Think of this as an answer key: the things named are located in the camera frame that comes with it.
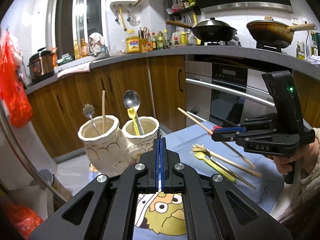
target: oven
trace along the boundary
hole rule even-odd
[[[187,112],[201,121],[234,127],[245,118],[276,112],[262,71],[224,63],[186,61]],[[193,125],[187,118],[187,127]]]

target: red plastic bag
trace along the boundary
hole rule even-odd
[[[32,107],[23,89],[18,76],[18,69],[12,58],[8,31],[5,34],[2,46],[0,97],[7,105],[12,125],[21,128],[31,120],[33,116]]]
[[[29,240],[31,232],[43,222],[36,212],[28,207],[6,204],[2,208],[14,228],[25,240]]]

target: cartoon beak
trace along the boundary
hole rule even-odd
[[[172,217],[175,217],[177,219],[184,220],[184,212],[183,209],[178,209],[177,211],[173,212],[171,214]]]

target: digital display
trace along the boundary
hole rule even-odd
[[[233,70],[228,70],[228,69],[222,69],[222,73],[223,74],[227,74],[227,75],[232,75],[232,76],[235,76],[236,75],[236,72],[233,71]]]

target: electric pressure cooker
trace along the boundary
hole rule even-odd
[[[33,84],[54,75],[52,55],[52,52],[44,47],[30,57],[28,66]]]

